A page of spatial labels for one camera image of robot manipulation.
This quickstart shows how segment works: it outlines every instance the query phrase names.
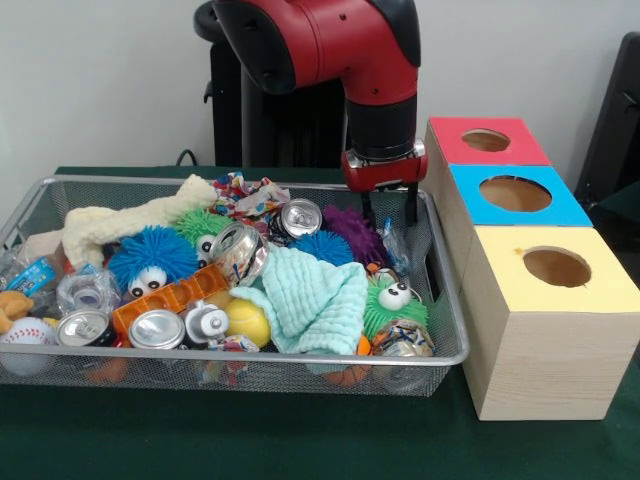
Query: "orange plastic block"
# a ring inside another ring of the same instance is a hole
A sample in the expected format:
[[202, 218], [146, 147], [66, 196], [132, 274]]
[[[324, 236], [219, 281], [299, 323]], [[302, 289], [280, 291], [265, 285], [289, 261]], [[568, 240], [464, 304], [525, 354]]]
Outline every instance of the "orange plastic block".
[[202, 300], [220, 290], [229, 290], [229, 284], [215, 265], [198, 270], [192, 277], [172, 283], [124, 305], [113, 312], [116, 331], [127, 337], [133, 321], [150, 310], [170, 310], [180, 313], [187, 305]]

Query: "wire mesh tray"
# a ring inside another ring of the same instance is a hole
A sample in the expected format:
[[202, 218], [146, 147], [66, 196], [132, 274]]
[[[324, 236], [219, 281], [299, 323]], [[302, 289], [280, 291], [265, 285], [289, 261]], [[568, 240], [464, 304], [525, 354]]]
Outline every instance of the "wire mesh tray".
[[[70, 210], [101, 206], [133, 207], [174, 195], [180, 179], [55, 176], [28, 192], [7, 224], [0, 242], [9, 246], [30, 235], [63, 227]], [[308, 198], [321, 208], [360, 208], [360, 197], [339, 185], [281, 184], [292, 198]], [[0, 359], [37, 362], [46, 367], [17, 376], [0, 367], [0, 384], [108, 386], [261, 392], [317, 392], [430, 396], [451, 366], [464, 361], [469, 343], [454, 291], [451, 264], [431, 197], [420, 192], [418, 223], [404, 223], [403, 190], [371, 195], [379, 219], [391, 217], [404, 234], [413, 269], [407, 280], [430, 308], [434, 357], [362, 357], [253, 354], [209, 351], [149, 351], [97, 347], [0, 344]], [[342, 370], [331, 379], [314, 374]]]

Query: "light green washcloth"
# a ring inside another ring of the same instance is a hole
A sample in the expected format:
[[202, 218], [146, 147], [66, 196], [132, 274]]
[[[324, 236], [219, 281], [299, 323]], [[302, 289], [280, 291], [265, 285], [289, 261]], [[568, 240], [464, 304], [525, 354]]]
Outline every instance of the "light green washcloth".
[[308, 253], [269, 246], [264, 291], [237, 287], [234, 297], [262, 307], [282, 353], [353, 355], [364, 327], [367, 277], [359, 263], [336, 267]]

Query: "yellow ball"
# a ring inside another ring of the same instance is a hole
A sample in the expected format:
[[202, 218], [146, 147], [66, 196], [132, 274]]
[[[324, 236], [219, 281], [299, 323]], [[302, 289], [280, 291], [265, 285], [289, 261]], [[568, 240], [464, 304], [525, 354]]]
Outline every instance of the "yellow ball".
[[262, 348], [271, 339], [271, 327], [264, 310], [249, 300], [235, 298], [224, 309], [229, 317], [230, 327], [227, 335], [246, 335], [258, 347]]

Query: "box stack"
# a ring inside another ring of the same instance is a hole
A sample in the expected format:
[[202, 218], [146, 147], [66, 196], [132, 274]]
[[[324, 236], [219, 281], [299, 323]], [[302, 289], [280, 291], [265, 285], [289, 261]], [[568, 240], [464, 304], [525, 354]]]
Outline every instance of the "box stack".
[[479, 418], [603, 418], [640, 340], [637, 287], [521, 120], [434, 118], [426, 138]]

